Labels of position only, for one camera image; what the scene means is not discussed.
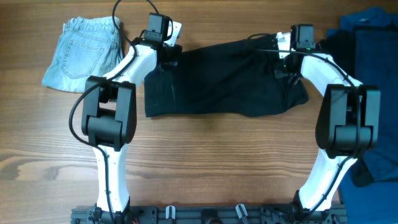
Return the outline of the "black shorts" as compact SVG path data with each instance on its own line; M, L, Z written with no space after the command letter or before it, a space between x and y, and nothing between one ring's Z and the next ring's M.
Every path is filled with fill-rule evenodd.
M274 34L183 52L144 80L148 117L170 114L275 115L303 105L308 93L280 69Z

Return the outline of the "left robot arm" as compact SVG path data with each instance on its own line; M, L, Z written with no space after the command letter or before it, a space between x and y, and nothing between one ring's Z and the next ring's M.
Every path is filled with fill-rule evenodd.
M176 65L182 24L152 13L127 55L102 77L89 77L82 96L82 133L95 152L99 195L87 223L133 223L126 154L137 124L136 89L162 63Z

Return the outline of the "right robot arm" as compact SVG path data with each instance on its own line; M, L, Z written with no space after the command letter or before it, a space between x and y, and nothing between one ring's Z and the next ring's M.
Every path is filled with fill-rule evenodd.
M334 218L331 200L349 168L377 143L381 92L349 76L316 47L314 27L292 26L277 33L283 70L310 81L323 97L315 128L319 147L312 171L296 191L289 223L323 223Z

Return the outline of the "folded light blue jeans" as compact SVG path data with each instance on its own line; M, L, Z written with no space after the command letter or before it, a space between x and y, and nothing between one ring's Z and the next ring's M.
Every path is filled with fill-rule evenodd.
M42 85L55 90L83 93L90 76L101 77L123 59L122 43L112 17L76 17L63 24L52 62Z

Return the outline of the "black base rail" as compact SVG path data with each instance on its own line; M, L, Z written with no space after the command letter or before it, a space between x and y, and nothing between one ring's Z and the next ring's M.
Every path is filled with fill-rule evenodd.
M348 223L345 206L334 204L324 212L314 212L303 221L290 221L289 204L265 204L245 206L243 204L227 207L156 207L131 206L127 214L115 213L116 223ZM87 207L72 209L70 223L113 223L109 212L100 208Z

